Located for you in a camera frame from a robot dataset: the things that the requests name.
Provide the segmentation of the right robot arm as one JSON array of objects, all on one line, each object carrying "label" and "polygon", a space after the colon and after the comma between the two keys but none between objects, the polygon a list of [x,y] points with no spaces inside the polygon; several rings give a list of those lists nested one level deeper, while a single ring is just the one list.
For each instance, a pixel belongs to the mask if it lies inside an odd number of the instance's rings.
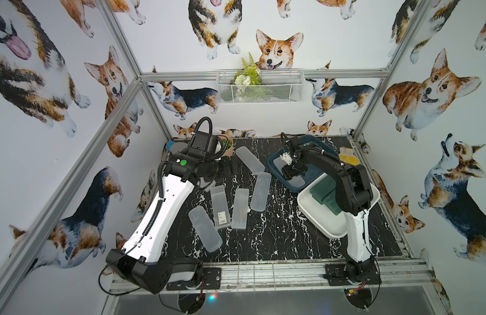
[{"label": "right robot arm", "polygon": [[280,134],[285,152],[281,158],[287,163],[283,177],[304,173],[308,165],[322,170],[336,183],[336,205],[344,212],[348,231],[345,278],[362,282],[363,277],[375,266],[375,258],[369,249],[369,211],[374,194],[369,174],[362,165],[348,165],[335,153],[316,144],[302,144],[297,137]]}]

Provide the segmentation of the clear case with pencil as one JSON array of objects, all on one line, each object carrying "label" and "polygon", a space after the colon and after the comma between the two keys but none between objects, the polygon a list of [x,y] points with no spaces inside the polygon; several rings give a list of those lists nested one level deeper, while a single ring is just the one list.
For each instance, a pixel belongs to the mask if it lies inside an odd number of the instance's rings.
[{"label": "clear case with pencil", "polygon": [[232,208],[231,227],[236,230],[245,230],[247,227],[247,215],[249,210],[249,194],[247,188],[237,188]]}]

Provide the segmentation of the clear case with red pen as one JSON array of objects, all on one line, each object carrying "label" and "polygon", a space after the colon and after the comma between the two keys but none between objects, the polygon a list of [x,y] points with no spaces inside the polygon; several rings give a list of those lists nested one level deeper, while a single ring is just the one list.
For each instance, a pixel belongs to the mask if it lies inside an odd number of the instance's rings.
[{"label": "clear case with red pen", "polygon": [[[283,168],[285,166],[287,166],[288,164],[284,160],[282,160],[280,157],[275,158],[273,160],[273,164],[277,168],[278,173],[281,175],[281,177],[285,179],[285,176],[284,176],[284,173],[283,173]],[[306,183],[301,176],[292,177],[290,180],[286,180],[286,182],[294,188],[299,188]]]}]

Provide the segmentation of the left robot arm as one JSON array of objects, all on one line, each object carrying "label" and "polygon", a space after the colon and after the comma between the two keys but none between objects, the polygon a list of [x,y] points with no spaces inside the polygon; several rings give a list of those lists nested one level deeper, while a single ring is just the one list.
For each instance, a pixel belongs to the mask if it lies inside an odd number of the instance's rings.
[{"label": "left robot arm", "polygon": [[239,166],[233,157],[197,158],[182,153],[162,161],[158,168],[158,191],[149,213],[121,249],[109,252],[105,269],[153,294],[172,283],[193,289],[201,285],[202,261],[192,257],[164,258],[163,247],[183,204],[198,183],[232,177]]}]

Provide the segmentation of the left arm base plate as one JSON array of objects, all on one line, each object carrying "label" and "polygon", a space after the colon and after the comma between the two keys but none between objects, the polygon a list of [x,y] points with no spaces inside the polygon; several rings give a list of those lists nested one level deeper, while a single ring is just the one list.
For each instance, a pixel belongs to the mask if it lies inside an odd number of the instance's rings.
[{"label": "left arm base plate", "polygon": [[198,269],[193,273],[189,280],[180,280],[178,282],[168,283],[168,291],[185,291],[185,290],[218,290],[221,287],[221,268],[208,267]]}]

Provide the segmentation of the dark green case with pens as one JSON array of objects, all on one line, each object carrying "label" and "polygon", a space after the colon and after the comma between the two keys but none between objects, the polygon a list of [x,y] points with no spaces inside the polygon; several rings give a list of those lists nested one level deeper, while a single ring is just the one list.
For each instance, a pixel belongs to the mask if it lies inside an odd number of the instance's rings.
[{"label": "dark green case with pens", "polygon": [[336,194],[336,181],[331,177],[324,177],[318,183],[314,184],[310,190],[312,197],[320,204],[329,194]]}]

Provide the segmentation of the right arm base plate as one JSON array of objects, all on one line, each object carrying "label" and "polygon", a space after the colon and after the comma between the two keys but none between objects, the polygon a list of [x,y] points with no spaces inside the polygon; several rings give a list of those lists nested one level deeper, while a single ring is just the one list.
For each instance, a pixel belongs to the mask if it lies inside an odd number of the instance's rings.
[{"label": "right arm base plate", "polygon": [[325,265],[323,278],[331,286],[360,286],[379,285],[382,283],[380,274],[376,267],[370,266],[366,269],[359,269],[352,263]]}]

